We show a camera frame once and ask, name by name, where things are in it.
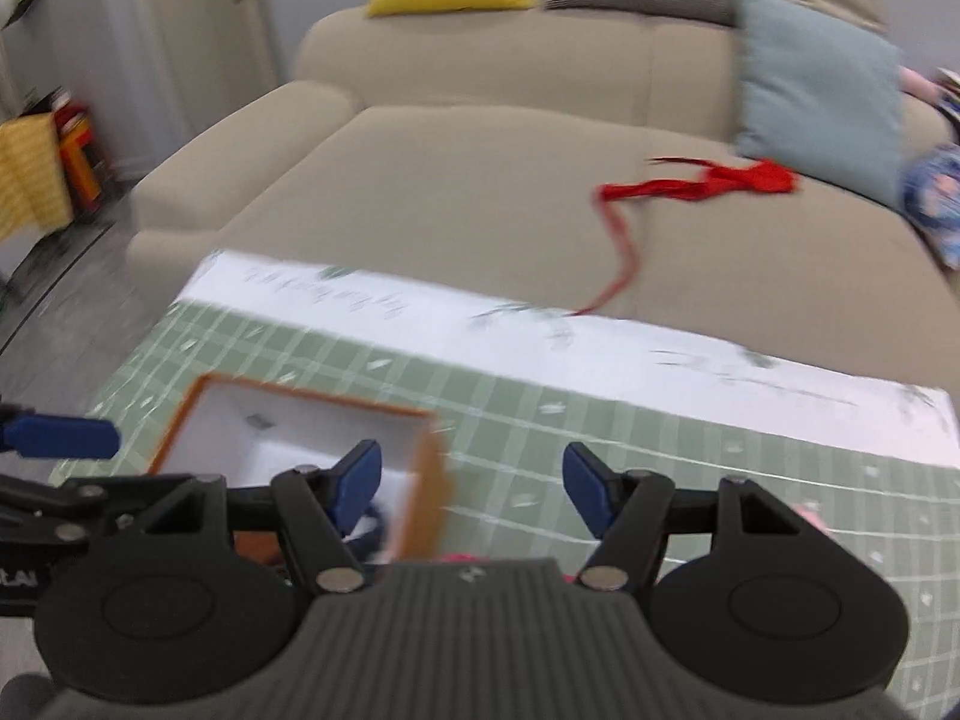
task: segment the white logo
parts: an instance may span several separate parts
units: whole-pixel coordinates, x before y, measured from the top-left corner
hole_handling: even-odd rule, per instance
[[[472,565],[469,568],[465,568],[459,574],[457,574],[463,581],[467,581],[469,584],[473,584],[474,581],[480,581],[483,577],[487,576],[487,572],[484,571],[478,565]]]
[[[0,568],[0,587],[36,587],[37,573],[35,571],[8,572]]]

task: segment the red strap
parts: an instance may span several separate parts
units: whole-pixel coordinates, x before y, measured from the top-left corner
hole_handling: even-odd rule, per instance
[[[616,295],[630,286],[640,271],[640,252],[630,237],[630,229],[613,204],[628,197],[673,197],[688,202],[699,202],[728,191],[756,191],[759,194],[792,193],[797,189],[797,175],[792,170],[770,160],[750,167],[726,167],[706,159],[688,159],[685,157],[661,157],[652,160],[655,163],[681,163],[703,165],[706,169],[695,181],[683,181],[677,178],[660,178],[644,181],[642,184],[604,184],[597,188],[593,204],[603,218],[610,234],[613,246],[620,258],[620,271],[613,282],[584,308],[573,313],[574,317],[592,314],[603,308]]]

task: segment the ribbed surface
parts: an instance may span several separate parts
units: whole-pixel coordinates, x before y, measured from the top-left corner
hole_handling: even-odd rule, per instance
[[[880,693],[807,710],[725,695],[664,655],[628,598],[568,586],[547,560],[478,568],[400,565],[325,598],[269,669],[219,697],[111,707],[68,694],[45,720],[907,718]]]

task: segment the box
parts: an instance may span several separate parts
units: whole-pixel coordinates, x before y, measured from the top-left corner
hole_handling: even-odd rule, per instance
[[[333,466],[375,439],[383,478],[373,501],[387,520],[378,562],[433,557],[452,482],[433,413],[235,378],[200,376],[179,406],[149,473],[216,473],[232,488],[262,487],[302,464]],[[237,535],[237,551],[280,556],[272,535]]]

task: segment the beige sofa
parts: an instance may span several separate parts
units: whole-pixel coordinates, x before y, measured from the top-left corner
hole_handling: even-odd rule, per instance
[[[133,193],[130,268],[157,311],[230,247],[576,308],[617,260],[604,182],[740,164],[736,30],[599,11],[317,23],[298,80],[220,122]],[[949,141],[904,97],[904,156]],[[608,313],[960,395],[960,308],[896,214],[805,179],[625,208],[640,277]]]

